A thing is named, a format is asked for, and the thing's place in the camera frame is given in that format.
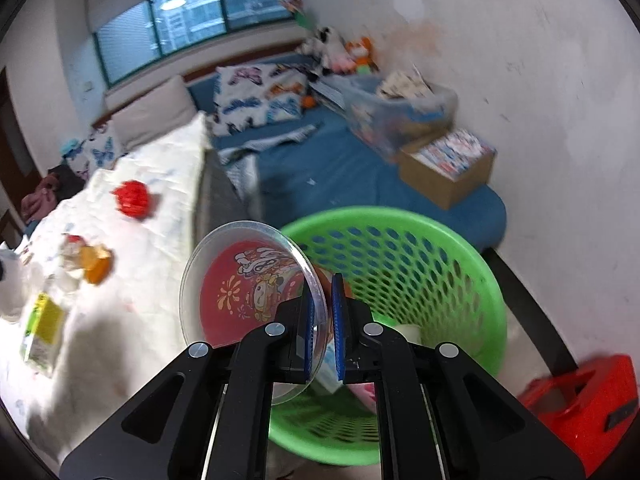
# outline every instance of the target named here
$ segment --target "metal bolt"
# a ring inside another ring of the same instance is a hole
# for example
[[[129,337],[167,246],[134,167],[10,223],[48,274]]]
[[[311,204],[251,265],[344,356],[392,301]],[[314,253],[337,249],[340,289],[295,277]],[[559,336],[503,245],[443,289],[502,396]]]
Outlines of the metal bolt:
[[[268,335],[282,335],[284,334],[284,325],[282,323],[269,323],[264,327],[264,331]]]
[[[460,353],[460,350],[458,350],[458,347],[453,343],[444,343],[444,345],[440,347],[440,353],[444,355],[444,357],[452,359]]]
[[[364,333],[367,335],[380,335],[383,330],[382,325],[379,323],[367,323],[364,326]]]
[[[191,357],[204,357],[209,352],[209,348],[204,343],[194,343],[189,347]]]

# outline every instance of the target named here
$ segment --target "green laundry basket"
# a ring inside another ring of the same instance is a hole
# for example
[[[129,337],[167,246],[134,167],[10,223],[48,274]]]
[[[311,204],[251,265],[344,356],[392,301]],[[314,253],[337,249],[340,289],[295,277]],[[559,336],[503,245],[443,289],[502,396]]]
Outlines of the green laundry basket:
[[[500,369],[506,316],[500,288],[480,254],[443,225],[407,211],[348,207],[282,229],[315,264],[341,272],[374,316],[422,328],[422,342],[458,344],[489,373]],[[346,388],[311,389],[271,409],[271,440],[334,465],[380,460],[376,416]]]

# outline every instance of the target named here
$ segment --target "orange stuffed animal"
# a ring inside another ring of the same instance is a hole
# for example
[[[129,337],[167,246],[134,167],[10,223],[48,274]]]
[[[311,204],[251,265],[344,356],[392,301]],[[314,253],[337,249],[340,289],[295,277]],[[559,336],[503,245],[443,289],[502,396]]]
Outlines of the orange stuffed animal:
[[[363,36],[360,41],[350,41],[346,45],[347,52],[356,62],[356,72],[358,74],[370,74],[375,68],[372,53],[373,44],[370,38]]]

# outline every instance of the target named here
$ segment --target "white blanket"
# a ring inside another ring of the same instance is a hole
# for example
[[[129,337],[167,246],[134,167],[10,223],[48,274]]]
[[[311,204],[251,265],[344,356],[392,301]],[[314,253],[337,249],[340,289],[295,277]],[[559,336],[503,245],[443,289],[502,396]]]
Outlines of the white blanket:
[[[105,244],[115,257],[104,282],[82,282],[76,292],[52,378],[33,372],[18,355],[34,297],[20,324],[0,320],[0,397],[18,428],[58,462],[186,347],[178,295],[193,249],[206,145],[200,113],[119,160],[114,171],[98,170],[33,234],[34,285],[57,266],[66,232]],[[111,194],[130,179],[144,182],[157,199],[142,222],[117,211]]]

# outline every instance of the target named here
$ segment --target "headboard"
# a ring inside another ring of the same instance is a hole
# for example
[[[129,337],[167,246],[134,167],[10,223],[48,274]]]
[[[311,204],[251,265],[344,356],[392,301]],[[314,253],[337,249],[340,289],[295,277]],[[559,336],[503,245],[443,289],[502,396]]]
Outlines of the headboard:
[[[193,70],[189,70],[188,72],[182,74],[182,78],[184,79],[185,83],[189,83],[191,81],[195,81],[196,79],[200,79],[209,74],[214,73],[216,71],[216,68],[219,66],[242,64],[242,63],[247,63],[249,61],[253,61],[255,59],[262,59],[264,57],[277,56],[278,54],[285,54],[287,52],[292,52],[299,45],[300,45],[300,40],[297,40],[297,41],[291,41],[289,43],[275,44],[275,45],[267,46],[257,50],[243,52],[242,54],[238,54],[236,56],[232,56],[227,59],[217,61],[215,63],[206,64],[206,65],[194,68]],[[95,129],[100,126],[103,126],[105,123],[107,123],[111,119],[114,113],[122,110],[123,108],[126,108],[132,102],[136,101],[137,99],[140,99],[143,95],[146,95],[149,92],[151,92],[152,89],[153,88],[150,88],[149,90],[140,92],[140,94],[123,102],[121,105],[115,107],[113,110],[109,110],[107,113],[103,114],[101,117],[96,119],[92,123],[91,127]]]

